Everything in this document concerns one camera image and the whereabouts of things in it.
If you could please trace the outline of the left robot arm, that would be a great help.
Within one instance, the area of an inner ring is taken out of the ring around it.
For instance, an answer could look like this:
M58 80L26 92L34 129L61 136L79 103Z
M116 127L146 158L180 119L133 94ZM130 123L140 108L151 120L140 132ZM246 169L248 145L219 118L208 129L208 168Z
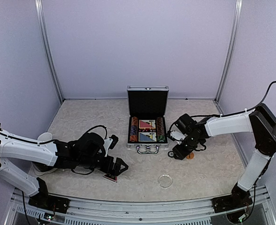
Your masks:
M17 158L55 169L75 170L77 167L97 169L106 175L119 176L128 170L128 165L120 158L109 156L118 137L101 137L91 129L79 139L62 142L57 139L38 141L17 136L0 127L0 178L34 198L41 207L53 205L53 197L48 194L46 183L33 178L13 163L9 158Z

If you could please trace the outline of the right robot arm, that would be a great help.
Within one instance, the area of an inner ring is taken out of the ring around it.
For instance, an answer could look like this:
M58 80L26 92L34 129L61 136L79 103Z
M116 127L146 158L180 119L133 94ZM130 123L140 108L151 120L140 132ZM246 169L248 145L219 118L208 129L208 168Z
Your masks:
M248 192L265 173L276 153L276 116L261 100L256 106L230 114L202 115L200 121L195 116L183 114L174 123L176 131L168 130L168 138L176 141L173 157L182 160L193 151L199 151L198 145L205 150L208 138L228 134L251 133L255 140L255 151L244 173L228 197L228 204L238 208L246 201Z

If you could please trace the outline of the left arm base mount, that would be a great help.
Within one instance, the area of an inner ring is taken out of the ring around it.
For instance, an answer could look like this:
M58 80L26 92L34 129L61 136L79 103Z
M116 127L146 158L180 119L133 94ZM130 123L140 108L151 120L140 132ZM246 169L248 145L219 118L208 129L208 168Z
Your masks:
M52 211L53 213L67 213L69 208L70 199L64 197L58 197L50 195L47 190L45 181L41 178L37 178L39 187L38 193L30 196L28 204L41 209Z

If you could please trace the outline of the aluminium poker case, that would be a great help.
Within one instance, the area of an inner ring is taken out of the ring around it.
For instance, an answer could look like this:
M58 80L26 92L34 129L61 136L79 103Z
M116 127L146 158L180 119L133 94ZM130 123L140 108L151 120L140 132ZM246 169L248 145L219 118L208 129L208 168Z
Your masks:
M127 148L140 155L157 154L168 148L165 112L168 86L127 87L129 129Z

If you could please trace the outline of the single green poker chip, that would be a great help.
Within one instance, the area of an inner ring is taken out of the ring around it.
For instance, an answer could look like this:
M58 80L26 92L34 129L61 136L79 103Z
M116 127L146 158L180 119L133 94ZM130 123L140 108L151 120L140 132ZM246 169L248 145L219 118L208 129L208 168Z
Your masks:
M173 151L169 151L169 152L168 152L168 156L169 156L170 158L173 158L173 157L174 157L174 152L173 152Z

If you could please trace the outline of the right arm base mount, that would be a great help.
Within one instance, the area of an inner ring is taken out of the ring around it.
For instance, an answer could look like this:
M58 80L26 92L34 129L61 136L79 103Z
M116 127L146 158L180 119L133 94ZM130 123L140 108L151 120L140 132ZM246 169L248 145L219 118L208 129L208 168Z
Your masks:
M214 212L220 213L251 205L253 200L250 191L241 189L236 183L230 195L213 198L212 204Z

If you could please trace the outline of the green poker chip stack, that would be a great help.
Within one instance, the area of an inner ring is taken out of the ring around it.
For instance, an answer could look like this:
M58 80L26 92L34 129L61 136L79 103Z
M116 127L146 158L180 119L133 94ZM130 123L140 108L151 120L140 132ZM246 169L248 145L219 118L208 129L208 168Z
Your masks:
M157 138L157 142L164 143L166 141L166 138L164 135L159 135Z

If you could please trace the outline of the blue playing card deck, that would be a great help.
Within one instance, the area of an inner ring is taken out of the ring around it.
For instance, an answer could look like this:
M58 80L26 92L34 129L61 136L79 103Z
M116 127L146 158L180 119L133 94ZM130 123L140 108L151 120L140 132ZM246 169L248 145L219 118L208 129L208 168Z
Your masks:
M157 134L155 132L139 132L139 142L157 142Z

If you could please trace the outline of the red playing card deck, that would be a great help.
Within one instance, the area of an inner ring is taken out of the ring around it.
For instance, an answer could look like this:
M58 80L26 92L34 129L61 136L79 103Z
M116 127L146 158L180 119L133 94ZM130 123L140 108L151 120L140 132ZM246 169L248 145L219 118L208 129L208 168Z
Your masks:
M139 129L156 129L155 120L139 120Z

